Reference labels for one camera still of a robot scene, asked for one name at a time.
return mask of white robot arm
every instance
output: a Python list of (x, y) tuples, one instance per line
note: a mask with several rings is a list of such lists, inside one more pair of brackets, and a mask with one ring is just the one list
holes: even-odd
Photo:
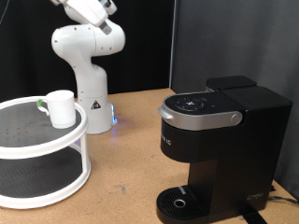
[(113, 106), (107, 97), (107, 74), (103, 68), (92, 64), (91, 57), (123, 49), (125, 35), (122, 28), (107, 20), (107, 14), (113, 14), (116, 7), (111, 0), (51, 1), (62, 3), (67, 16), (81, 23), (57, 29), (51, 43), (56, 54), (75, 72), (78, 103), (86, 110), (89, 120), (87, 133), (106, 132), (116, 123), (112, 116)]
[(90, 24), (98, 27), (116, 10), (112, 0), (50, 0), (56, 6), (72, 7), (80, 16)]

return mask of black mesh surface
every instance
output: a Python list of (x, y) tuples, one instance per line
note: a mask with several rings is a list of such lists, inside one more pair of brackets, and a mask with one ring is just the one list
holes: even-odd
[(23, 160), (0, 160), (0, 195), (32, 198), (53, 193), (82, 173), (81, 154), (71, 147)]
[(37, 109), (36, 102), (13, 105), (0, 110), (0, 147), (30, 147), (60, 138), (81, 123), (76, 110), (76, 124), (67, 129), (51, 126), (50, 117)]

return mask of drip tray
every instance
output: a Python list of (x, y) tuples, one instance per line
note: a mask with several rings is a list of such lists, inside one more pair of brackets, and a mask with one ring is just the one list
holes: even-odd
[(207, 223), (207, 213), (188, 186), (167, 189), (157, 199), (157, 216), (163, 223)]
[(67, 187), (81, 174), (81, 154), (72, 147), (36, 158), (0, 160), (0, 195), (44, 196)]

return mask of robot logo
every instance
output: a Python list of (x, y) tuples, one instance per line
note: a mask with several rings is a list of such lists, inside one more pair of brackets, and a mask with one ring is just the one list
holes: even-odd
[(99, 109), (99, 108), (101, 108), (100, 104), (97, 103), (97, 101), (94, 101), (92, 109)]

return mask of silver trim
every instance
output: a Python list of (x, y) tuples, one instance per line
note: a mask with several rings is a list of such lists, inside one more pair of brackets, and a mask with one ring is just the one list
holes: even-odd
[(183, 207), (186, 206), (186, 202), (184, 200), (182, 200), (182, 199), (176, 199), (174, 201), (174, 205), (175, 205), (176, 208), (183, 208)]
[(186, 191), (184, 190), (183, 187), (178, 187), (178, 188), (179, 188), (179, 190), (180, 190), (180, 192), (181, 192), (182, 194), (186, 194)]
[(231, 127), (231, 126), (238, 125), (243, 119), (243, 115), (238, 111), (231, 111), (231, 112), (218, 113), (218, 114), (207, 114), (207, 115), (182, 114), (170, 109), (165, 104), (165, 101), (171, 96), (173, 95), (164, 98), (163, 105), (158, 108), (158, 111), (166, 123), (182, 130), (202, 131), (202, 130), (209, 130), (209, 129)]

